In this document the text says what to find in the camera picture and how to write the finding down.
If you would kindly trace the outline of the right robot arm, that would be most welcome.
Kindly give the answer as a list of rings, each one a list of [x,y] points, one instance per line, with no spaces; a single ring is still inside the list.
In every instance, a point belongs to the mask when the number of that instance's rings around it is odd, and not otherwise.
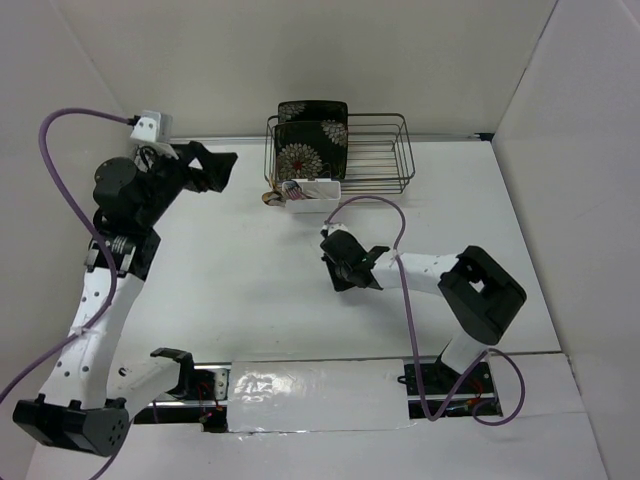
[[[443,298],[460,332],[439,356],[436,379],[448,392],[471,379],[471,363],[497,345],[527,300],[524,288],[484,249],[459,254],[399,253],[389,247],[366,250],[342,225],[321,230],[320,248],[334,290],[400,289],[406,286]]]

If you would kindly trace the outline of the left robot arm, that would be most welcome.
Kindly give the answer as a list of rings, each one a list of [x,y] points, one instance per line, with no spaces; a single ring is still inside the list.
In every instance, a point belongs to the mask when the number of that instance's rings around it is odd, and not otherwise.
[[[115,157],[95,172],[90,225],[101,238],[87,251],[72,340],[37,397],[18,401],[13,412],[14,423],[45,446],[111,457],[149,403],[196,390],[193,356],[184,350],[159,347],[138,364],[112,368],[160,245],[155,224],[183,191],[223,191],[238,160],[195,141],[174,151],[141,162]]]

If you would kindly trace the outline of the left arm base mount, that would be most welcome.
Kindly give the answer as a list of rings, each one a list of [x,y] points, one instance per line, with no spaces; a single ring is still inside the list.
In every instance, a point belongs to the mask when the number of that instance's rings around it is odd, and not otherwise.
[[[204,432],[226,433],[229,364],[196,364],[191,353],[158,348],[150,356],[178,363],[177,387],[161,394],[134,419],[137,425],[199,424]]]

